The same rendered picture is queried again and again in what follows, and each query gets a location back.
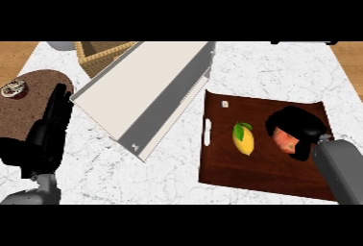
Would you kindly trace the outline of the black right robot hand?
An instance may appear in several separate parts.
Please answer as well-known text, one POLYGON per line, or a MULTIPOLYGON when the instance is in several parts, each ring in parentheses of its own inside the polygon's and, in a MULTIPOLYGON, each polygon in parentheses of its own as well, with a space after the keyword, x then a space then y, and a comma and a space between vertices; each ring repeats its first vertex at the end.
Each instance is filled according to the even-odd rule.
POLYGON ((294 160, 307 161, 310 146, 317 143, 320 136, 328 132, 328 127, 322 120, 304 109, 288 106, 275 112, 266 121, 270 137, 273 137, 275 128, 279 128, 292 137, 300 139, 295 153, 288 155, 294 160))

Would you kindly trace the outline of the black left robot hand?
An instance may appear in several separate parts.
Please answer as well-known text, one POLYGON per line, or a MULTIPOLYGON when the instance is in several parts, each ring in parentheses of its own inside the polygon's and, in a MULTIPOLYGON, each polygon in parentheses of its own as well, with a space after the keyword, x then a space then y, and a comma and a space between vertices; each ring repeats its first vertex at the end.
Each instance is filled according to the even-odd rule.
POLYGON ((24 179, 53 174, 59 168, 74 107, 70 96, 67 85, 58 84, 43 118, 34 122, 25 140, 0 137, 0 160, 19 168, 24 179))

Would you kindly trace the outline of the orange-red fruit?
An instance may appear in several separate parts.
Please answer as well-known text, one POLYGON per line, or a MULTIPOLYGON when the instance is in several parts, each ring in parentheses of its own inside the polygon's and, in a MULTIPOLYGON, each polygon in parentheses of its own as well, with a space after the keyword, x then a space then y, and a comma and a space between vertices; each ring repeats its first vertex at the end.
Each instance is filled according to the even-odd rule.
POLYGON ((275 128, 272 139, 281 151, 286 154, 295 153, 295 146, 300 142, 300 139, 292 137, 285 133, 279 128, 275 128))

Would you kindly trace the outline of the dark brown wooden tray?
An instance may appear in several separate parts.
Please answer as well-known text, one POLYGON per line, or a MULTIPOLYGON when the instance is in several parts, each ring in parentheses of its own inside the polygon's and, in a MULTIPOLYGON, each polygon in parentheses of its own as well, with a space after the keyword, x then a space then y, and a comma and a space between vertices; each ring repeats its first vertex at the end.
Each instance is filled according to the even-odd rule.
POLYGON ((269 116, 291 104, 258 98, 204 94, 201 134, 210 142, 201 146, 199 181, 244 189, 335 199, 312 160, 294 160, 273 142, 266 129, 269 116), (238 122, 253 126, 254 152, 244 155, 233 142, 238 122))

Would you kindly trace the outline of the white tiered shelf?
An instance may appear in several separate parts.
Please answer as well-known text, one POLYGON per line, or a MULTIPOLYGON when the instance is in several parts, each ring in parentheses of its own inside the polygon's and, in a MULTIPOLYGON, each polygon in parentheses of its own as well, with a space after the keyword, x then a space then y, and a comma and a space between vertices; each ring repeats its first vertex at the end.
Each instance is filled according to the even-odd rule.
POLYGON ((71 96, 146 160, 210 78, 213 41, 139 41, 71 96))

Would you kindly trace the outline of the brown round placemat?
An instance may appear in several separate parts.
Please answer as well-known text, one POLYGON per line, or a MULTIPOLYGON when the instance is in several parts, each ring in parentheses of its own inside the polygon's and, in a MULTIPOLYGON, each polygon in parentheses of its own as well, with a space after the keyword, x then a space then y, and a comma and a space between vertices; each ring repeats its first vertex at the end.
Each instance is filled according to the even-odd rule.
POLYGON ((56 70, 31 71, 21 76, 27 90, 19 98, 6 98, 0 95, 0 137, 25 140, 34 122, 43 117, 55 86, 67 85, 74 92, 68 76, 56 70))

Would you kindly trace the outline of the chocolate cupcake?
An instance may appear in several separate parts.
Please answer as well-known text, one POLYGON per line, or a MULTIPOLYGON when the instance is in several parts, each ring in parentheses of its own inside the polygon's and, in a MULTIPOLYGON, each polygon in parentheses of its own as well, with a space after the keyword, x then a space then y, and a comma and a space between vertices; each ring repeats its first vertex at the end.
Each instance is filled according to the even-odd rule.
POLYGON ((14 79, 0 88, 0 95, 5 98, 16 98, 27 93, 27 82, 21 79, 14 79))

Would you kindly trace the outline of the wicker basket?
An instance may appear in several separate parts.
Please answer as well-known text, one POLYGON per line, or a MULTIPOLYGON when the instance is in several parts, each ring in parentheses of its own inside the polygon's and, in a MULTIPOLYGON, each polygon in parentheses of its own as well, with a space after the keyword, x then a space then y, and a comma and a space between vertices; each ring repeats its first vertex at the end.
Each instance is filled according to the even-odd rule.
POLYGON ((92 78, 135 44, 135 41, 74 42, 78 63, 92 78))

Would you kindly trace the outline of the grey bowl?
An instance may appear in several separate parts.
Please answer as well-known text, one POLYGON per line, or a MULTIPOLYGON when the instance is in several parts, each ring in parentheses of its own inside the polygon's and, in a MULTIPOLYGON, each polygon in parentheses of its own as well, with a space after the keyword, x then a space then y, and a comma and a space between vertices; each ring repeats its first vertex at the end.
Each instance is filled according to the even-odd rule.
POLYGON ((75 49, 73 41, 49 41, 49 45, 56 51, 73 51, 75 49))

